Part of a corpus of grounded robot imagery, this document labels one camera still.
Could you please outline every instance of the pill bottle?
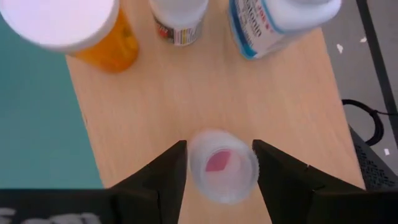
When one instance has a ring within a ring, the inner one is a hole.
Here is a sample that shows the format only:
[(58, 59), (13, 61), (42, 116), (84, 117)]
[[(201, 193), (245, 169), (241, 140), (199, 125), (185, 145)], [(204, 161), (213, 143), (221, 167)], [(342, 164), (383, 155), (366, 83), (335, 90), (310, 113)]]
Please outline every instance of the pill bottle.
[(161, 38), (176, 46), (193, 43), (201, 34), (209, 0), (149, 0)]
[(235, 42), (247, 59), (260, 58), (332, 19), (342, 0), (229, 0)]
[(188, 141), (195, 185), (210, 200), (235, 204), (249, 196), (259, 177), (254, 151), (232, 134), (211, 129)]
[(106, 72), (121, 72), (137, 58), (119, 0), (0, 0), (0, 13), (25, 40)]

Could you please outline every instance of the white bottle cap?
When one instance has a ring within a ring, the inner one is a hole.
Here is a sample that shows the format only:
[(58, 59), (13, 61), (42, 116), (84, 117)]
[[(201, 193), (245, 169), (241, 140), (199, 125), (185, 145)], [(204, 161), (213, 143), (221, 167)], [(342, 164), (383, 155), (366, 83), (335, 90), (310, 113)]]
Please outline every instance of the white bottle cap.
[(0, 0), (0, 13), (26, 40), (71, 53), (91, 47), (113, 28), (119, 0)]
[(209, 130), (188, 143), (189, 166), (199, 190), (219, 203), (238, 203), (257, 184), (259, 163), (253, 150), (230, 133)]
[(300, 3), (309, 3), (309, 4), (322, 4), (322, 3), (326, 3), (329, 2), (331, 0), (294, 0)]
[(208, 0), (150, 0), (155, 17), (171, 28), (185, 29), (202, 20)]

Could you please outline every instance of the wooden table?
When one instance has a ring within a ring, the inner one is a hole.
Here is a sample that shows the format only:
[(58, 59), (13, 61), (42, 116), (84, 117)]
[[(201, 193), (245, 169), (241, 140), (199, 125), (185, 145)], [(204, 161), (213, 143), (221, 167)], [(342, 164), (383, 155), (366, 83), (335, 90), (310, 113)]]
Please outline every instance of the wooden table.
[[(227, 0), (210, 1), (203, 35), (188, 47), (157, 37), (147, 1), (123, 3), (141, 45), (129, 70), (106, 75), (67, 58), (106, 187), (203, 128), (225, 129), (248, 144), (262, 139), (363, 187), (320, 29), (247, 61), (233, 42)], [(180, 223), (271, 223), (266, 211), (258, 187), (227, 206), (202, 196), (188, 174)]]

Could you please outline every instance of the gray floor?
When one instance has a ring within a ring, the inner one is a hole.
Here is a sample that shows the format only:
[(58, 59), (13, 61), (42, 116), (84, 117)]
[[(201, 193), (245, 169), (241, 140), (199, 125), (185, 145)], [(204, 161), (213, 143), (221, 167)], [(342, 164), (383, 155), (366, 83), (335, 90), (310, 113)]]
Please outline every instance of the gray floor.
[[(398, 103), (398, 16), (393, 12), (398, 8), (398, 1), (369, 0), (368, 5), (394, 100)], [(340, 13), (323, 26), (323, 33), (341, 98), (358, 100), (373, 109), (387, 111), (356, 1), (343, 1)], [(364, 140), (373, 135), (373, 120), (366, 112), (348, 105), (345, 113), (349, 125)], [(384, 137), (372, 149), (398, 174), (398, 148), (391, 121), (385, 115), (380, 115), (380, 118), (385, 129)]]

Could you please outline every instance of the black electronic device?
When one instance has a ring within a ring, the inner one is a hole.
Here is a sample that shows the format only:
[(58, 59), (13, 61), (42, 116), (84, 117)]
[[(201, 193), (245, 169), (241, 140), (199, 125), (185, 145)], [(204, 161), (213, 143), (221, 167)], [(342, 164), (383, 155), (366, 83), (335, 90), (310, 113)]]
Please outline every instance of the black electronic device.
[(366, 190), (398, 190), (394, 171), (368, 146), (353, 129), (349, 130), (361, 168)]
[[(273, 224), (398, 223), (398, 191), (363, 190), (261, 140), (252, 147)], [(186, 172), (179, 141), (110, 189), (0, 190), (0, 224), (177, 224)]]

